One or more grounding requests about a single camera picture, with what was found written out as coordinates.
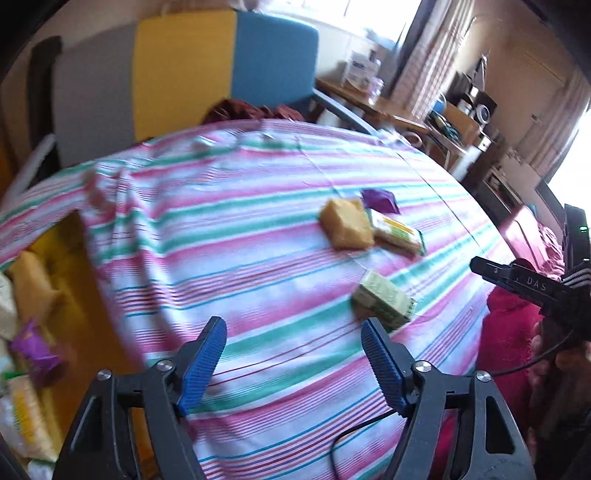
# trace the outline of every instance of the window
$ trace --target window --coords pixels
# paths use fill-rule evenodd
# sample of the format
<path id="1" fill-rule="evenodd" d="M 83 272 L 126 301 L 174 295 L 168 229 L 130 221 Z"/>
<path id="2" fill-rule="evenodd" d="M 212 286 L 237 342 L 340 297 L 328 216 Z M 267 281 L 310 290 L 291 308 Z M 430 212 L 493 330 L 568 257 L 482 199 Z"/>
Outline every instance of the window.
<path id="1" fill-rule="evenodd" d="M 562 165 L 548 182 L 548 186 L 562 205 L 568 203 L 582 208 L 587 212 L 587 218 L 591 219 L 589 138 L 591 138 L 591 111 L 581 119 L 579 133 Z"/>
<path id="2" fill-rule="evenodd" d="M 270 0 L 272 11 L 301 15 L 330 24 L 372 30 L 396 40 L 410 25 L 421 0 Z"/>

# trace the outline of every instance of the yellow chair cushion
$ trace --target yellow chair cushion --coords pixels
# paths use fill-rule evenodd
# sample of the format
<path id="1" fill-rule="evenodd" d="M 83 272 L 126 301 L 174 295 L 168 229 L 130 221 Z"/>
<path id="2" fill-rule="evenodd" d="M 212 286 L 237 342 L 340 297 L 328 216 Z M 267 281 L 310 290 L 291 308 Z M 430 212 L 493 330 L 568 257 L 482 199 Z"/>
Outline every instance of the yellow chair cushion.
<path id="1" fill-rule="evenodd" d="M 208 10 L 138 25 L 132 68 L 137 141 L 200 125 L 230 97 L 236 12 Z"/>

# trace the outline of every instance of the curtain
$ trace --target curtain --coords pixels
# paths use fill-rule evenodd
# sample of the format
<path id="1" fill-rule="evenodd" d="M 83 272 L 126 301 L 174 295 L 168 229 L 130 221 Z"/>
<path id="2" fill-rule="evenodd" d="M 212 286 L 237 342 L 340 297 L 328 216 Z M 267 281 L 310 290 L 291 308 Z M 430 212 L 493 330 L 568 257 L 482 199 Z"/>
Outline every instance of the curtain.
<path id="1" fill-rule="evenodd" d="M 475 0 L 437 0 L 391 99 L 416 118 L 425 118 L 470 26 Z"/>
<path id="2" fill-rule="evenodd" d="M 583 72 L 575 68 L 566 85 L 554 95 L 543 117 L 532 125 L 515 148 L 523 162 L 531 165 L 540 177 L 564 158 L 590 99 L 591 86 Z"/>

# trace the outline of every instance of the black cable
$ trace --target black cable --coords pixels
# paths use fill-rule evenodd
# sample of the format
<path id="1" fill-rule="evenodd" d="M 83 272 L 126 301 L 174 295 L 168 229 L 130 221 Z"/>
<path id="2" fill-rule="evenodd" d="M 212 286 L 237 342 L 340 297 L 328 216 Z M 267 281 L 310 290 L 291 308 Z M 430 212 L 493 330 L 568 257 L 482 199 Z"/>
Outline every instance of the black cable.
<path id="1" fill-rule="evenodd" d="M 526 368 L 533 367 L 535 364 L 541 362 L 542 360 L 545 360 L 550 355 L 552 355 L 553 353 L 555 353 L 556 350 L 558 350 L 566 342 L 568 342 L 573 337 L 573 335 L 574 335 L 574 329 L 572 329 L 561 341 L 559 341 L 552 348 L 546 350 L 544 353 L 542 353 L 541 355 L 533 358 L 532 360 L 530 360 L 526 364 L 520 365 L 520 366 L 515 367 L 515 368 L 511 368 L 509 370 L 502 370 L 500 372 L 494 372 L 494 373 L 491 373 L 490 375 L 492 377 L 504 377 L 505 375 L 511 375 L 511 374 L 520 372 L 522 370 L 525 370 Z M 395 413 L 396 413 L 396 410 L 387 411 L 386 413 L 382 413 L 381 415 L 378 415 L 377 417 L 374 417 L 372 419 L 366 420 L 366 421 L 364 421 L 362 423 L 358 423 L 357 425 L 352 426 L 351 428 L 345 430 L 344 432 L 339 433 L 335 437 L 335 439 L 330 444 L 329 456 L 330 456 L 330 466 L 332 468 L 332 471 L 333 471 L 333 474 L 334 474 L 336 480 L 339 480 L 339 473 L 338 473 L 338 471 L 336 469 L 336 464 L 335 464 L 335 446 L 338 443 L 338 441 L 341 438 L 346 437 L 347 435 L 350 435 L 351 433 L 356 432 L 359 429 L 362 429 L 362 428 L 364 428 L 364 427 L 366 427 L 368 425 L 371 425 L 372 423 L 376 423 L 377 421 L 383 420 L 383 419 L 389 417 L 390 415 L 394 415 Z"/>
<path id="2" fill-rule="evenodd" d="M 337 444 L 337 442 L 343 438 L 346 437 L 347 435 L 356 432 L 359 429 L 362 429 L 363 427 L 366 427 L 367 425 L 371 425 L 372 423 L 376 423 L 377 421 L 383 420 L 387 417 L 389 417 L 390 415 L 394 415 L 396 413 L 396 410 L 390 410 L 387 411 L 386 413 L 382 413 L 381 415 L 378 415 L 377 417 L 374 417 L 372 419 L 369 420 L 365 420 L 362 423 L 358 423 L 357 425 L 353 425 L 351 428 L 345 430 L 344 432 L 339 433 L 335 439 L 333 440 L 333 442 L 330 444 L 330 466 L 332 467 L 332 471 L 333 474 L 335 475 L 336 480 L 339 480 L 339 473 L 336 469 L 336 464 L 335 464 L 335 446 Z"/>
<path id="3" fill-rule="evenodd" d="M 558 350 L 560 347 L 562 347 L 568 340 L 570 340 L 572 338 L 572 336 L 574 335 L 574 329 L 572 329 L 568 335 L 566 337 L 564 337 L 561 341 L 559 341 L 556 345 L 554 345 L 552 348 L 546 350 L 544 353 L 542 353 L 541 355 L 533 358 L 532 360 L 530 360 L 529 362 L 527 362 L 524 365 L 520 365 L 518 367 L 515 368 L 511 368 L 509 370 L 502 370 L 500 372 L 494 372 L 491 373 L 491 377 L 504 377 L 505 375 L 511 375 L 517 372 L 520 372 L 522 370 L 525 370 L 526 368 L 529 367 L 533 367 L 536 363 L 541 362 L 542 360 L 545 360 L 546 358 L 548 358 L 550 355 L 552 355 L 553 353 L 556 352 L 556 350 Z"/>

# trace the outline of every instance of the metal screw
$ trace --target metal screw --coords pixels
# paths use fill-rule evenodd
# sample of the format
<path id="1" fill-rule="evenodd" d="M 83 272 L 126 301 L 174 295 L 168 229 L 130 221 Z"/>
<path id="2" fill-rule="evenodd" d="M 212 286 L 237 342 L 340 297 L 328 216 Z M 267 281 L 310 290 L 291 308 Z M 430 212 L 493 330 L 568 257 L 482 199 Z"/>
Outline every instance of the metal screw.
<path id="1" fill-rule="evenodd" d="M 427 373 L 431 371 L 431 364 L 425 360 L 419 360 L 414 364 L 414 368 L 419 372 Z"/>
<path id="2" fill-rule="evenodd" d="M 167 372 L 168 370 L 172 370 L 174 367 L 174 363 L 170 360 L 161 360 L 156 364 L 156 368 L 161 372 Z"/>
<path id="3" fill-rule="evenodd" d="M 96 378 L 99 380 L 108 380 L 111 378 L 111 370 L 103 369 L 96 374 Z"/>
<path id="4" fill-rule="evenodd" d="M 492 377 L 489 372 L 485 372 L 484 370 L 479 370 L 476 372 L 476 379 L 480 380 L 481 382 L 489 382 L 492 380 Z"/>

